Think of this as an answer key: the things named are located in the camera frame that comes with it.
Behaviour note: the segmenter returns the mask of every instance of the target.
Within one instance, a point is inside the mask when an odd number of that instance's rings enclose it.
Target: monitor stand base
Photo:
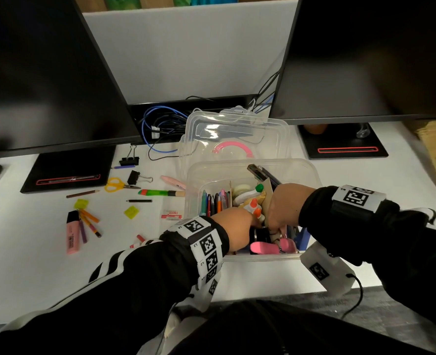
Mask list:
[[[369,135],[358,138],[360,124],[329,124],[322,134],[298,126],[310,160],[387,157],[388,153],[369,124]]]
[[[41,153],[21,193],[48,192],[106,185],[116,146]]]

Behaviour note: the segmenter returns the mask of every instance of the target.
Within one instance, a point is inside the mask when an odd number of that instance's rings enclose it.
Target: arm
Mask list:
[[[226,254],[225,229],[211,218],[202,219],[218,231]],[[172,306],[188,296],[199,277],[188,239],[175,231],[161,239],[114,254],[82,289],[50,309],[7,324],[0,333],[0,354],[135,355],[162,331]]]
[[[436,324],[436,213],[400,211],[398,204],[384,201],[369,222],[334,216],[336,189],[315,190],[304,202],[299,224],[333,255],[357,266],[371,263],[393,299]]]

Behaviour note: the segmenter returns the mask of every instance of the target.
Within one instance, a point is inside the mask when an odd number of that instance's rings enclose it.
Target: yellow sticky note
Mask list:
[[[139,209],[136,208],[134,205],[132,205],[131,207],[129,207],[128,209],[126,209],[124,211],[124,214],[129,218],[129,219],[133,219],[136,215],[138,215],[139,213]]]
[[[85,209],[88,205],[88,200],[86,199],[77,199],[75,205],[73,206],[75,209]]]

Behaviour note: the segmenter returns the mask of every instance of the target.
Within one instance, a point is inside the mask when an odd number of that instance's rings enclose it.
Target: plastic lid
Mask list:
[[[186,180],[198,162],[287,158],[288,139],[285,121],[240,106],[220,113],[193,112],[179,143],[179,178]]]

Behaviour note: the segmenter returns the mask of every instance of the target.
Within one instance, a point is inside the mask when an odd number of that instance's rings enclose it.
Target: monitor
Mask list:
[[[0,157],[140,140],[74,0],[0,0]]]
[[[270,117],[436,117],[436,0],[299,0]]]

